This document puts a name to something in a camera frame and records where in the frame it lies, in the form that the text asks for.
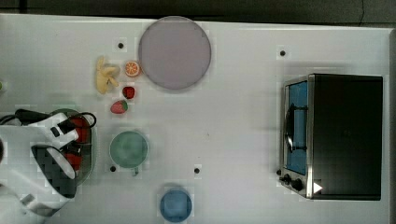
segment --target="black toaster oven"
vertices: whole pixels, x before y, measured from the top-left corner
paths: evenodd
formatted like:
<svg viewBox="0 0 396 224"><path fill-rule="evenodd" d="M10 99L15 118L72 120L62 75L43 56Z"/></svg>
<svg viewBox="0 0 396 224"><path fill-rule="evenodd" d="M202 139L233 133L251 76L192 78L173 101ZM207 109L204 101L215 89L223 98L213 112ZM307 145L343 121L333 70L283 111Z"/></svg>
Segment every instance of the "black toaster oven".
<svg viewBox="0 0 396 224"><path fill-rule="evenodd" d="M308 199L380 200L382 77L300 77L283 102L282 185Z"/></svg>

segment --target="purple plate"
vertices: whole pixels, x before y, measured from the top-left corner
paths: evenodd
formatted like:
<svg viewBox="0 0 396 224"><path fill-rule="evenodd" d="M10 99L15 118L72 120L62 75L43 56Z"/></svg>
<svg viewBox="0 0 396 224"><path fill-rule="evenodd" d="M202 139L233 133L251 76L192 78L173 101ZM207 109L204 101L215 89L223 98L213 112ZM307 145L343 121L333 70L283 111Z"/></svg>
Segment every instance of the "purple plate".
<svg viewBox="0 0 396 224"><path fill-rule="evenodd" d="M183 17L165 17L143 33L139 61L144 73L168 90L195 84L210 65L211 49L205 31Z"/></svg>

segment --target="oven door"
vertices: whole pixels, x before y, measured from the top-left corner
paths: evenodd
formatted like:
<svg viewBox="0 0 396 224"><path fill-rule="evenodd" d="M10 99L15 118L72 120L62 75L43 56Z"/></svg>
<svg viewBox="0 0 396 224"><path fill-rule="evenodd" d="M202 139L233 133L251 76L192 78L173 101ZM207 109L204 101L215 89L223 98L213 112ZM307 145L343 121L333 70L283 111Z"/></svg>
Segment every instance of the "oven door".
<svg viewBox="0 0 396 224"><path fill-rule="evenodd" d="M284 168L306 175L308 82L285 87Z"/></svg>

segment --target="red object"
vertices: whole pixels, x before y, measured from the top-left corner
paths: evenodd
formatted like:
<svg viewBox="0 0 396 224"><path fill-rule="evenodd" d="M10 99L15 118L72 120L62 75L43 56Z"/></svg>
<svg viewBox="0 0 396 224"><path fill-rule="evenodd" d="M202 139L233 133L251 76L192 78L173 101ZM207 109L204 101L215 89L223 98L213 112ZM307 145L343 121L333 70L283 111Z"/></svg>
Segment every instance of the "red object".
<svg viewBox="0 0 396 224"><path fill-rule="evenodd" d="M122 94L124 95L124 97L128 100L131 100L132 98L134 98L134 88L133 87L124 87L122 89Z"/></svg>
<svg viewBox="0 0 396 224"><path fill-rule="evenodd" d="M124 100L117 101L110 108L110 111L114 114L123 114L127 110L128 110L128 105L126 104L126 101L124 101Z"/></svg>
<svg viewBox="0 0 396 224"><path fill-rule="evenodd" d="M71 120L76 126L85 127L85 128L76 128L76 131L78 133L78 139L76 140L76 142L86 143L88 138L88 128L90 127L90 124L87 122L87 120L83 118L74 118Z"/></svg>
<svg viewBox="0 0 396 224"><path fill-rule="evenodd" d="M81 165L82 162L82 157L76 156L72 153L65 153L64 156L69 161L70 165L72 165L73 170L75 171L79 170L79 166Z"/></svg>

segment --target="white table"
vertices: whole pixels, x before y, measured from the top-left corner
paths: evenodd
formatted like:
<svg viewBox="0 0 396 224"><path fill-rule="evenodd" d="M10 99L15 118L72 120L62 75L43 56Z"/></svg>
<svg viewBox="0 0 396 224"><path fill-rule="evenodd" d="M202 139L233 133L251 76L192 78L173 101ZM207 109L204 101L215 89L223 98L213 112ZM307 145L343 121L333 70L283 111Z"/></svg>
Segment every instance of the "white table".
<svg viewBox="0 0 396 224"><path fill-rule="evenodd" d="M48 223L164 223L159 198L177 185L193 195L187 223L389 222L390 29L198 22L213 49L202 82L173 94L142 76L132 83L132 109L112 115L120 88L96 93L96 60L136 60L152 22L0 15L0 78L8 83L0 94L2 115L69 107L99 118L92 174ZM119 40L126 49L117 49ZM282 49L285 57L278 56ZM384 76L381 201L307 201L279 185L280 87L312 72ZM131 81L123 74L118 80ZM132 128L148 135L149 164L138 177L111 173L109 143ZM202 165L198 176L195 164Z"/></svg>

